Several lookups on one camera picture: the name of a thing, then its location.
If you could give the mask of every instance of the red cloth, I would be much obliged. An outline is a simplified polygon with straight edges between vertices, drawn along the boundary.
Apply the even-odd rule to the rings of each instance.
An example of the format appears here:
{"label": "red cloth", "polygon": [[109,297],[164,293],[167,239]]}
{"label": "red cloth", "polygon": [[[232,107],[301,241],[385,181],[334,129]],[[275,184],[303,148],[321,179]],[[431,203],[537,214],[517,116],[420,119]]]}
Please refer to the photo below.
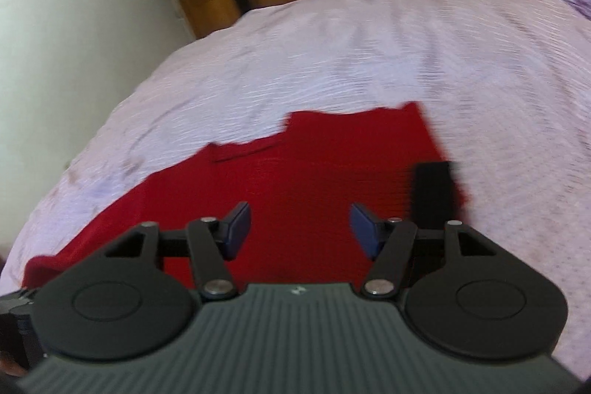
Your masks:
{"label": "red cloth", "polygon": [[[252,209],[250,235],[229,263],[239,285],[359,285],[369,261],[349,229],[351,203],[383,217],[404,217],[411,168],[441,160],[415,104],[345,115],[295,113],[281,134],[210,144],[152,174],[59,254],[30,260],[24,285],[39,287],[140,222],[179,229],[205,215],[223,217],[239,201]],[[187,260],[166,259],[165,271],[192,285]]]}

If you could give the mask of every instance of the wall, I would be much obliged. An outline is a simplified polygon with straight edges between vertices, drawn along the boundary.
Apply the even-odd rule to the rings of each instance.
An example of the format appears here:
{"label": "wall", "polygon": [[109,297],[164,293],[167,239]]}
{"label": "wall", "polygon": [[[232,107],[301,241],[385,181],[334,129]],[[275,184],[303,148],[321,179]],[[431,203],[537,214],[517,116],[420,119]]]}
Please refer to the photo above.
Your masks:
{"label": "wall", "polygon": [[0,0],[0,254],[117,103],[189,41],[171,0]]}

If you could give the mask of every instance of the white logo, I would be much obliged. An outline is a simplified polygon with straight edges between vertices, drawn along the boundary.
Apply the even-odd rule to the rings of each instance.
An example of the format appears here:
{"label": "white logo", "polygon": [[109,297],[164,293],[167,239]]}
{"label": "white logo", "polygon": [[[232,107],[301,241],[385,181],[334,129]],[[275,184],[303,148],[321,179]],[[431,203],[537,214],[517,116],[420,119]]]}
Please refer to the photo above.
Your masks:
{"label": "white logo", "polygon": [[303,286],[298,286],[298,287],[296,287],[295,289],[292,289],[292,290],[291,290],[291,293],[292,293],[292,294],[295,294],[296,296],[300,296],[300,295],[302,295],[302,294],[304,294],[304,293],[306,293],[306,292],[308,292],[308,289],[306,289],[306,288],[305,288],[305,287],[303,287]]}

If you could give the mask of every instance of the pink blanket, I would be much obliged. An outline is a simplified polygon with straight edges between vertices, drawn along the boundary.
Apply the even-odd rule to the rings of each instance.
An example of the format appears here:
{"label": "pink blanket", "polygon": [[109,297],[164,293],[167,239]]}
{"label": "pink blanket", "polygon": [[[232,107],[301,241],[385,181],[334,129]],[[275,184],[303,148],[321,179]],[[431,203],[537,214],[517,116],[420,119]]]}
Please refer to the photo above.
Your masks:
{"label": "pink blanket", "polygon": [[561,0],[302,0],[173,54],[31,215],[3,292],[149,174],[246,142],[290,112],[420,101],[458,163],[472,225],[556,282],[556,350],[591,374],[591,23]]}

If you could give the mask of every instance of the metal screw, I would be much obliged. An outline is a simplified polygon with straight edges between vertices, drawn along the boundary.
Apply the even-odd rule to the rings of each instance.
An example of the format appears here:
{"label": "metal screw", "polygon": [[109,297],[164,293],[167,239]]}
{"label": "metal screw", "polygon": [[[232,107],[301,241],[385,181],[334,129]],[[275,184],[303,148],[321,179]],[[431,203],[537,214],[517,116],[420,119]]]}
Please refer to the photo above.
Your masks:
{"label": "metal screw", "polygon": [[229,294],[232,289],[234,288],[234,284],[226,279],[214,279],[209,281],[203,287],[203,290],[211,294],[213,296],[221,296],[224,294]]}
{"label": "metal screw", "polygon": [[374,296],[390,294],[394,290],[394,284],[387,279],[372,279],[365,283],[365,290]]}

